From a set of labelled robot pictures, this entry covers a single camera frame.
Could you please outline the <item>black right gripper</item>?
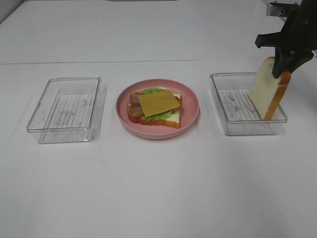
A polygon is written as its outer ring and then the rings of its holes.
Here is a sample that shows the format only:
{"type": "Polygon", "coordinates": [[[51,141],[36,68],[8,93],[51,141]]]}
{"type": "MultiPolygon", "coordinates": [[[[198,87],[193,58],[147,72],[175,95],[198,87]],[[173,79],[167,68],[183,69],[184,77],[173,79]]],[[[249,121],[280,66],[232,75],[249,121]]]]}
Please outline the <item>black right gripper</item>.
{"type": "Polygon", "coordinates": [[[274,78],[279,78],[284,70],[293,73],[313,58],[312,53],[306,52],[317,49],[317,2],[303,0],[290,12],[281,31],[258,35],[255,44],[258,48],[275,47],[274,78]]]}

